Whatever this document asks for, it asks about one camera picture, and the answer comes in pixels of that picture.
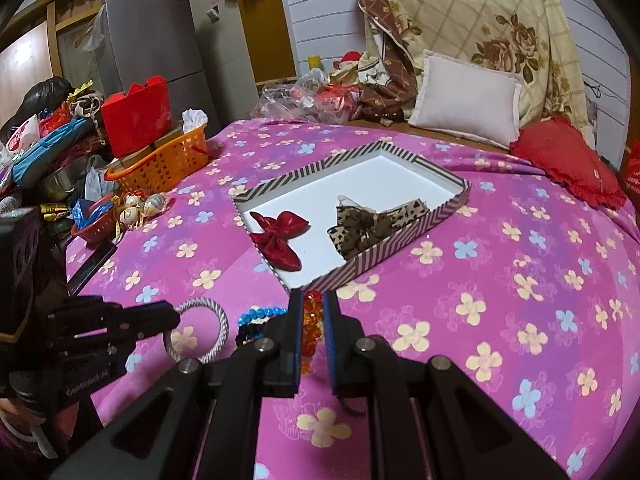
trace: orange plastic basket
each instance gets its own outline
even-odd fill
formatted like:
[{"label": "orange plastic basket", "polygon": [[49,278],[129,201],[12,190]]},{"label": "orange plastic basket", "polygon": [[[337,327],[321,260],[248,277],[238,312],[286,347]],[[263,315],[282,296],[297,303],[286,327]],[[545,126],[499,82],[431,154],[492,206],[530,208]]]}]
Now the orange plastic basket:
[{"label": "orange plastic basket", "polygon": [[110,167],[105,180],[117,180],[120,191],[142,190],[146,194],[173,189],[178,182],[203,168],[209,160],[204,126],[170,140],[123,171]]}]

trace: floral quilt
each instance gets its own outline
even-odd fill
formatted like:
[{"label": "floral quilt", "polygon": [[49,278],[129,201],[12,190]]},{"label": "floral quilt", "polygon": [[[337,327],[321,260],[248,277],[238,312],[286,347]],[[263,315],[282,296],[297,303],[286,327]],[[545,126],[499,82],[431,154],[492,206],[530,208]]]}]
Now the floral quilt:
[{"label": "floral quilt", "polygon": [[520,126],[561,114],[595,147],[578,53],[560,0],[358,0],[367,59],[384,84],[368,85],[364,111],[413,107],[423,51],[521,74]]},{"label": "floral quilt", "polygon": [[[640,394],[640,238],[629,202],[592,209],[524,160],[396,132],[255,120],[216,138],[222,156],[172,191],[171,209],[127,233],[83,294],[125,306],[213,298],[230,319],[228,356],[241,313],[287,304],[230,198],[385,139],[466,178],[471,196],[340,288],[342,311],[402,356],[449,356],[572,479],[596,471]],[[87,256],[73,241],[68,274]],[[194,309],[171,341],[197,356],[217,335],[213,315]],[[159,336],[139,342],[127,374],[94,395],[101,419],[113,420],[171,366]],[[255,479],[368,480],[368,437],[365,421],[331,396],[320,344],[299,394],[264,400]]]}]

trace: white plastic bag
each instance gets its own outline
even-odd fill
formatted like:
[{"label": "white plastic bag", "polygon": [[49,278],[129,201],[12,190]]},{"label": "white plastic bag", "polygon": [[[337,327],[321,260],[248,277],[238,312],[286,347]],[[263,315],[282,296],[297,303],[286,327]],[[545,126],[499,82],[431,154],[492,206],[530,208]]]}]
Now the white plastic bag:
[{"label": "white plastic bag", "polygon": [[84,181],[84,197],[92,202],[98,202],[103,196],[113,192],[118,183],[114,180],[107,181],[104,179],[104,174],[107,172],[104,170],[96,170],[91,168],[86,174],[86,180]]},{"label": "white plastic bag", "polygon": [[188,134],[190,131],[207,124],[207,115],[202,110],[185,110],[182,112],[182,131]]},{"label": "white plastic bag", "polygon": [[38,118],[36,115],[32,115],[20,125],[20,128],[14,131],[14,134],[6,143],[6,148],[15,155],[20,150],[28,150],[39,140],[40,127],[38,126]]},{"label": "white plastic bag", "polygon": [[104,40],[102,33],[102,15],[104,13],[104,5],[95,15],[94,22],[90,25],[91,31],[87,34],[85,41],[82,42],[83,52],[92,52],[96,50]]},{"label": "white plastic bag", "polygon": [[0,167],[6,166],[9,162],[11,162],[11,153],[5,148],[4,144],[0,142]]}]

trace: brown patterned blanket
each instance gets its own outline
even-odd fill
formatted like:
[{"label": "brown patterned blanket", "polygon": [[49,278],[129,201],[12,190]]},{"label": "brown patterned blanket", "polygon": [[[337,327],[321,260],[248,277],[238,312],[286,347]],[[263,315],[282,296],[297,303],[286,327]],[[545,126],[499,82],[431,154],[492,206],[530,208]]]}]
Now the brown patterned blanket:
[{"label": "brown patterned blanket", "polygon": [[560,0],[358,0],[368,69],[384,76],[362,94],[370,116],[414,106],[422,53],[433,50],[522,74],[520,126],[567,116],[594,147],[582,70]]}]

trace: metal screw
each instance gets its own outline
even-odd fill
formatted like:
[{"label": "metal screw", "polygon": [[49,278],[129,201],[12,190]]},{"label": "metal screw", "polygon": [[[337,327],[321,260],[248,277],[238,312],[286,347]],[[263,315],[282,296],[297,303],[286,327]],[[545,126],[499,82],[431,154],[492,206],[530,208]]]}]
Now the metal screw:
[{"label": "metal screw", "polygon": [[254,344],[258,349],[258,352],[269,352],[273,350],[274,346],[276,346],[273,339],[269,339],[268,337],[261,337]]},{"label": "metal screw", "polygon": [[194,358],[183,359],[178,363],[178,370],[183,374],[193,374],[198,369],[200,362]]},{"label": "metal screw", "polygon": [[433,366],[436,370],[444,372],[451,368],[451,359],[448,357],[444,357],[444,355],[436,355],[431,358],[431,366]]},{"label": "metal screw", "polygon": [[371,352],[376,347],[376,342],[370,337],[361,337],[356,341],[356,348],[361,352]]}]

